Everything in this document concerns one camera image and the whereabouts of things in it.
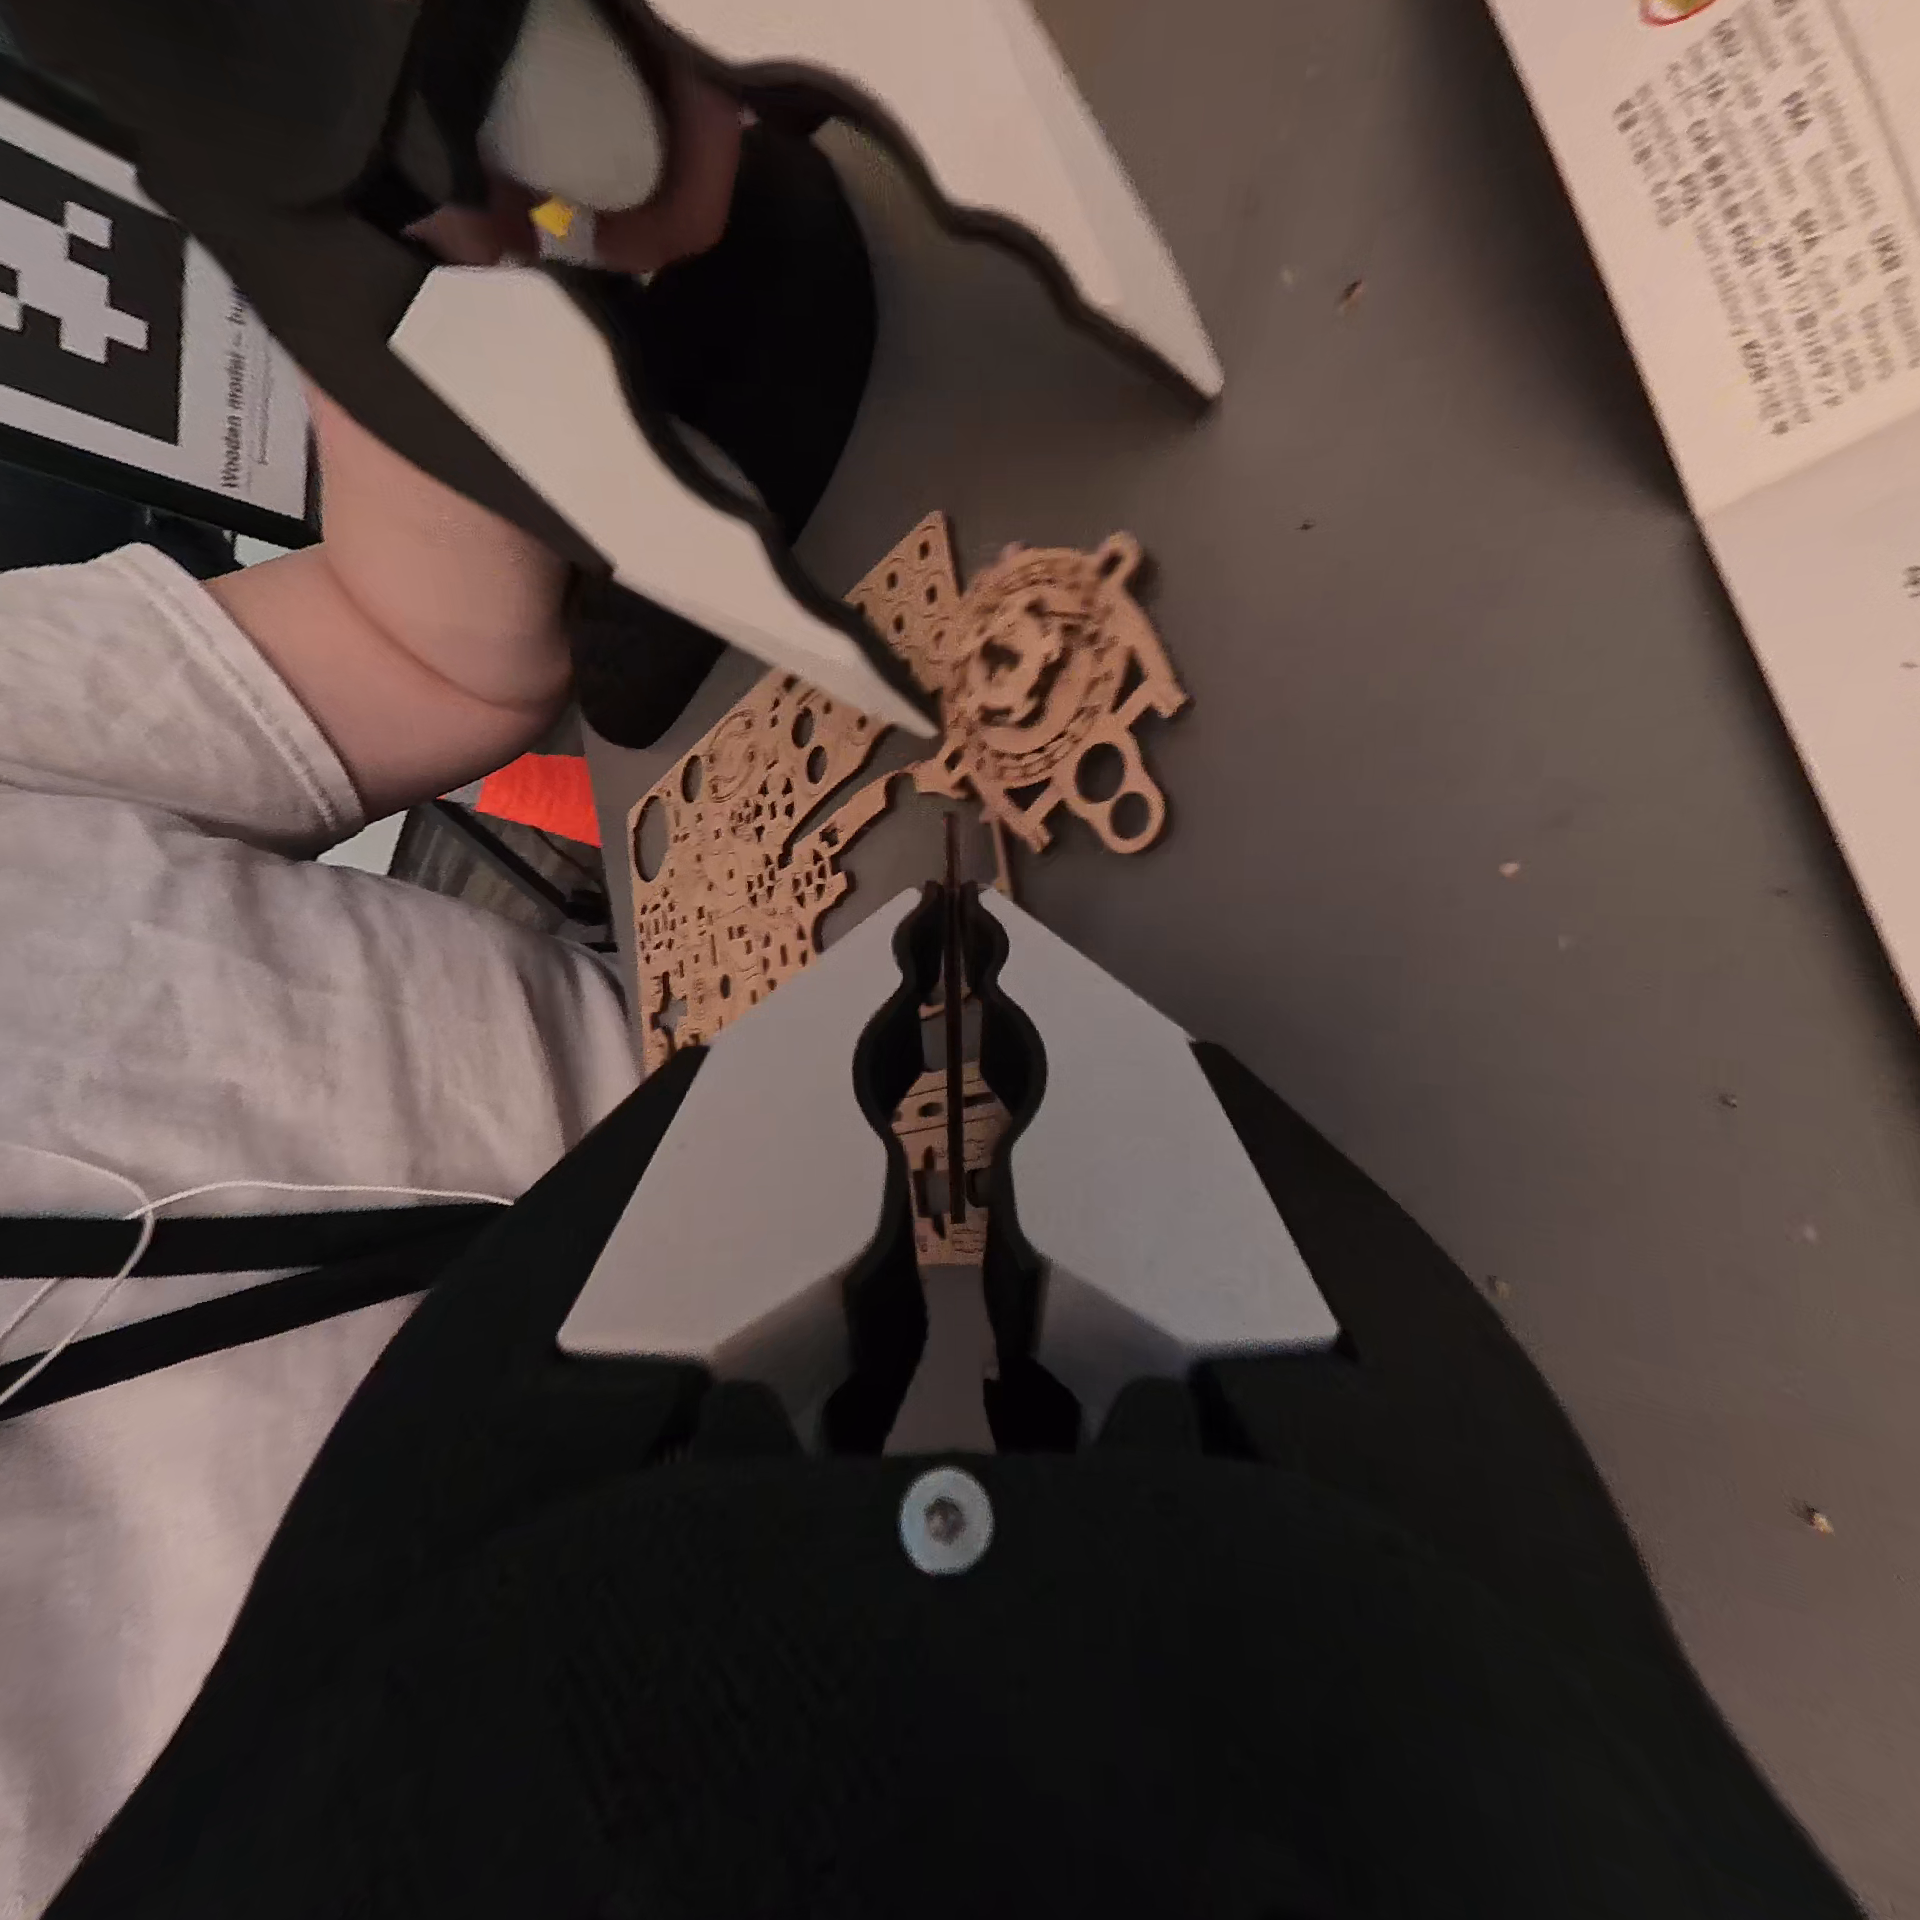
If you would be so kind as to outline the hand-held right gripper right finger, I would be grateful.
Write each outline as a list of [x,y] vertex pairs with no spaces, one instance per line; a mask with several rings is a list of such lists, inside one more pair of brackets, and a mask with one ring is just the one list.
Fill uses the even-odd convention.
[[1328,1355],[1334,1319],[1195,1043],[996,895],[965,905],[996,1450],[1076,1450],[1134,1382]]

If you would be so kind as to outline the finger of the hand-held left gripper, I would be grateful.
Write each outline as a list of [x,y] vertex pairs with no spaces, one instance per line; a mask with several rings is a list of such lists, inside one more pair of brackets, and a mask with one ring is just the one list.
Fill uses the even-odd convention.
[[624,374],[581,276],[430,269],[387,351],[619,589],[873,721],[937,738],[937,704],[873,622],[826,598],[766,507],[722,487]]
[[754,107],[824,99],[961,239],[1015,255],[1066,325],[1195,405],[1222,360],[1052,35],[1015,0],[662,0],[662,41]]

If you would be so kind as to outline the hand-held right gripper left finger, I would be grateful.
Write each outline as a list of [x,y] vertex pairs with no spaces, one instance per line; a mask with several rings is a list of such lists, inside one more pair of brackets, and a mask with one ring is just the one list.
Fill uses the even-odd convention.
[[700,1364],[766,1386],[819,1450],[882,1450],[927,1344],[893,1118],[922,1078],[940,928],[940,889],[903,895],[686,1054],[565,1355]]

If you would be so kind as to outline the laser-cut wooden parts sheet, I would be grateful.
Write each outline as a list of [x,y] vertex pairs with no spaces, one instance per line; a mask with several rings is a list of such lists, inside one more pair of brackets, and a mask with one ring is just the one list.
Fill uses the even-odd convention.
[[[859,586],[854,607],[937,698],[954,678],[961,579],[945,516],[917,519]],[[854,844],[882,825],[897,783],[988,825],[959,769],[959,734],[903,774],[873,774],[888,721],[839,704],[799,673],[766,669],[701,738],[631,805],[631,937],[644,1071],[677,1049],[713,1043],[743,1011],[824,956],[824,925],[854,895]],[[945,1071],[933,1063],[903,1095],[893,1130],[909,1154],[909,1213],[922,1266],[988,1250],[988,1160],[1001,1102],[983,1066],[961,1066],[961,1219],[945,1213]]]

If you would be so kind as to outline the wooden gear model assembly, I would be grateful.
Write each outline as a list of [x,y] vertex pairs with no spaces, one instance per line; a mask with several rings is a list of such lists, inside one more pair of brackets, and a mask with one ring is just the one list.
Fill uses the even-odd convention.
[[933,574],[882,620],[940,718],[937,751],[913,769],[917,793],[973,798],[1031,852],[1052,844],[1057,810],[1109,852],[1160,839],[1165,798],[1138,721],[1176,718],[1186,688],[1138,602],[1143,564],[1134,534],[1096,548],[1014,546],[973,589]]

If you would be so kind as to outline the person's left forearm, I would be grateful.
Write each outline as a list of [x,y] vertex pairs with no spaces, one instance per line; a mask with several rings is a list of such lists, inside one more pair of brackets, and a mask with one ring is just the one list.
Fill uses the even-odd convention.
[[408,812],[538,749],[569,713],[569,564],[384,450],[303,377],[317,546],[207,598],[346,764],[364,817]]

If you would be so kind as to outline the person's left hand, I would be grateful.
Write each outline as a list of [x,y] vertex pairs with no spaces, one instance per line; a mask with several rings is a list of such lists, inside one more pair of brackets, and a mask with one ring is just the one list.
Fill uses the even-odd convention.
[[629,276],[658,276],[722,243],[743,162],[750,109],[695,66],[666,71],[662,174],[636,203]]

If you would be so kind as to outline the orange item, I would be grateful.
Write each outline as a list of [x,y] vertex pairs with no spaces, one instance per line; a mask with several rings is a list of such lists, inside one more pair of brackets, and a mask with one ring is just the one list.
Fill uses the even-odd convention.
[[479,783],[474,812],[558,844],[601,884],[601,825],[581,751],[523,751],[503,764]]

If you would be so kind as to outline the paper instruction booklet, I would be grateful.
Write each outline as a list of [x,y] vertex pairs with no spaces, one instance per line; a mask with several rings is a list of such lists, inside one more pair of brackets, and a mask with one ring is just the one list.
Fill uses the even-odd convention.
[[1920,5],[1496,0],[1668,462],[1920,1001]]

